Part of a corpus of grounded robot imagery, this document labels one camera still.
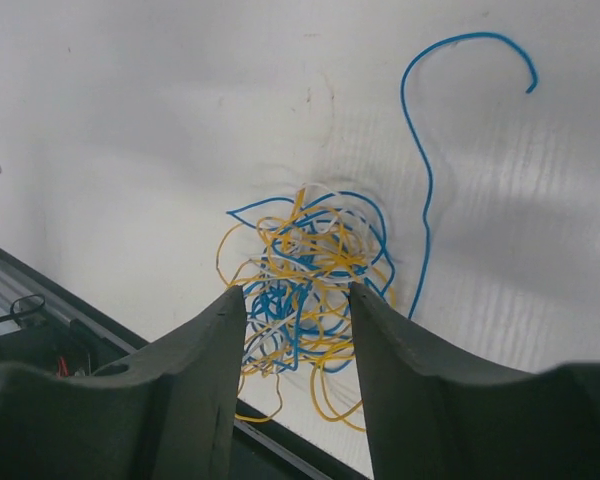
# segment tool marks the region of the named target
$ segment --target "wire bundle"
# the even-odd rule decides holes
[[[308,191],[315,188],[326,193],[307,201]],[[244,219],[247,211],[273,203],[287,204],[290,213],[265,216],[255,223]],[[227,287],[241,285],[244,289],[248,327],[243,380],[255,373],[267,376],[295,371],[301,363],[309,363],[313,367],[312,399],[320,415],[360,430],[346,420],[360,402],[348,412],[338,413],[329,400],[325,374],[342,371],[354,358],[349,284],[362,282],[395,304],[391,288],[395,266],[387,250],[382,211],[365,195],[312,184],[303,185],[294,199],[271,197],[227,213],[239,223],[222,239],[216,267]],[[242,226],[254,230],[264,248],[228,280],[219,266],[222,249]],[[318,374],[331,414],[324,412],[317,398]],[[280,408],[275,413],[282,406],[279,390],[278,397]]]

